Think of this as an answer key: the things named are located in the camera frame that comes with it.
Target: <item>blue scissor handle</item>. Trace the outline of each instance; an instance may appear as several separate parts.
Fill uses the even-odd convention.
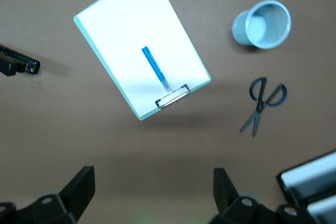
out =
[[[258,100],[258,102],[262,102],[262,98],[263,98],[263,94],[264,94],[264,89],[265,89],[265,85],[266,85],[266,77],[261,77],[261,78],[258,78],[256,79],[250,86],[250,96],[253,100]],[[253,93],[253,89],[255,87],[255,85],[259,82],[262,82],[261,84],[261,87],[260,87],[260,94],[259,94],[259,98],[256,98],[256,96],[254,95]],[[274,103],[271,103],[271,100],[273,100],[273,98],[279,93],[279,91],[282,90],[282,97],[279,101],[277,102],[274,102]],[[275,106],[278,106],[280,104],[282,104],[285,99],[287,97],[287,89],[285,87],[285,85],[283,84],[280,84],[276,90],[270,95],[270,97],[267,99],[266,103],[267,105],[269,105],[270,107],[275,107]]]
[[[262,84],[261,84],[261,87],[260,87],[260,91],[262,91],[262,94],[259,94],[259,95],[263,95],[264,94],[264,91],[263,89],[265,88],[265,85],[266,85],[266,77],[261,77],[261,78],[258,78],[256,79],[254,82],[252,82],[251,86],[250,86],[250,96],[253,100],[257,101],[258,98],[255,97],[255,95],[253,94],[253,89],[255,87],[255,85],[257,85],[258,82],[262,81]]]
[[[278,102],[274,102],[274,103],[270,103],[270,101],[269,101],[268,102],[268,106],[275,107],[275,106],[278,106],[278,105],[282,104],[285,101],[285,99],[287,97],[287,89],[286,89],[285,85],[283,85],[283,84],[280,84],[278,86],[278,88],[280,88],[280,87],[282,89],[282,97],[281,97],[281,99]]]

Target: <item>clipboard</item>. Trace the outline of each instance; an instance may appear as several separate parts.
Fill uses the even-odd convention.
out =
[[[139,120],[211,81],[169,0],[98,0],[74,22]]]

